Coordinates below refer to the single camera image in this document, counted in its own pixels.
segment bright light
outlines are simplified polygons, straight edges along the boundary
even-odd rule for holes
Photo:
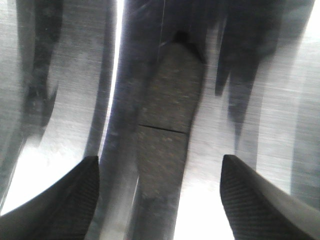
[[[118,66],[119,66],[119,56],[120,56],[120,45],[121,45],[121,35],[122,35],[122,21],[124,15],[124,0],[116,1],[116,27],[115,27],[115,41],[114,41],[114,59],[113,59],[113,69],[112,69],[112,77],[111,77],[111,87],[110,87],[110,95],[109,102],[106,109],[105,122],[102,132],[102,138],[99,147],[99,160],[101,159],[102,151],[104,148],[106,136],[108,133],[108,126],[111,116],[111,110],[114,102],[114,95],[116,89],[117,75],[118,75]]]
[[[221,202],[219,186],[197,180],[184,186],[173,239],[235,239]]]
[[[6,18],[8,16],[8,1],[0,0],[0,17]]]
[[[41,194],[74,167],[73,161],[64,161],[63,157],[50,161],[48,155],[53,154],[41,151],[32,137],[28,138],[18,158],[1,215]]]
[[[320,40],[319,22],[320,22],[320,1],[316,0],[314,2],[310,18],[305,29],[305,35],[303,39],[304,42],[307,42],[307,43],[319,42]]]

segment blurred dark shape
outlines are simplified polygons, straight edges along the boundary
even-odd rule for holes
[[[89,156],[46,191],[1,216],[0,239],[82,240],[98,196],[98,157]]]
[[[229,0],[222,5],[225,11],[225,27],[219,53],[215,95],[222,95],[229,77],[228,117],[234,122],[236,152],[239,150],[240,136],[259,64],[276,51],[280,29],[282,44],[297,40],[308,22],[313,4],[313,0]],[[260,99],[255,103],[257,111],[261,109],[263,82],[261,86]],[[260,118],[250,121],[251,142],[257,143],[258,135],[255,133],[258,132]]]
[[[47,83],[55,44],[59,41],[63,0],[17,1],[18,37],[26,88],[21,130],[23,137],[40,137],[49,122],[58,85],[48,96]]]

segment brushed metal surface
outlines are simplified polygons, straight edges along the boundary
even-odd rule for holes
[[[207,73],[190,136],[175,240],[234,239],[219,194],[226,153],[314,211],[320,209],[319,10],[319,1],[314,6],[286,2],[276,50],[260,61],[251,91],[241,81],[228,81],[221,96],[215,95],[221,48],[218,29],[209,31]],[[242,114],[243,122],[231,111]]]
[[[196,43],[206,75],[174,239],[233,239],[219,196],[224,154],[237,155],[320,210],[318,0],[268,0],[265,11],[250,1],[58,2],[59,37],[47,33],[55,24],[39,35],[37,9],[45,20],[55,16],[55,7],[0,1],[1,214],[43,192],[84,155],[99,155],[100,199],[87,239],[130,236],[139,189],[139,110],[177,31]],[[205,10],[212,12],[208,18]],[[227,19],[226,11],[232,13]],[[262,33],[259,43],[247,42]],[[49,56],[37,61],[42,72],[35,71],[36,53],[42,53],[37,43]],[[31,100],[34,81],[46,90],[36,88]],[[52,112],[43,117],[54,97]]]

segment dark curved edge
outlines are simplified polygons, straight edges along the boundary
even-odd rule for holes
[[[226,178],[227,173],[231,173],[235,176],[233,178],[234,180],[237,179],[244,183],[247,186],[247,189],[252,191],[252,193],[255,194],[255,197],[260,200],[263,207],[267,208],[270,211],[270,214],[275,215],[281,223],[284,223],[286,227],[288,227],[291,234],[294,234],[293,239],[320,240],[320,212],[318,210],[287,195],[257,174],[235,155],[225,155],[222,163],[220,195],[234,234],[235,229],[233,228],[233,223],[231,221],[230,211],[228,211],[230,206],[227,206],[227,201],[230,201],[230,199],[235,201],[235,196],[231,196],[230,192],[228,192],[231,188],[226,188],[226,184],[228,184]],[[236,210],[242,211],[244,215],[249,214],[249,211],[241,209],[241,206],[237,207]],[[238,229],[243,229],[244,227],[247,227],[245,225],[248,223],[243,222],[241,224],[243,226],[236,227]]]
[[[88,176],[87,173],[90,171],[96,175],[97,179],[93,184],[95,185],[93,188],[96,189],[96,196],[94,197],[95,203],[93,205],[91,204],[90,211],[92,211],[92,213],[87,214],[92,218],[99,194],[99,165],[97,156],[84,158],[68,174],[46,191],[24,205],[1,216],[0,239],[27,240],[37,237],[37,239],[40,240],[42,238],[38,238],[39,235],[50,235],[49,232],[54,232],[50,223],[54,224],[57,216],[59,218],[59,213],[68,211],[66,205],[68,206],[68,203],[70,204],[70,199],[74,198],[73,195],[75,195],[74,193],[77,193],[77,189],[84,185],[86,176]],[[69,219],[63,219],[62,221],[70,222]],[[83,232],[82,235],[84,236],[88,230],[89,224],[84,228],[83,225],[81,227],[81,231]]]

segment dark gray block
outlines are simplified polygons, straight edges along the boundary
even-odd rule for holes
[[[139,123],[189,133],[203,76],[199,58],[183,44],[172,43],[151,80]]]
[[[179,192],[186,161],[186,134],[138,127],[137,159],[141,190],[156,198]]]

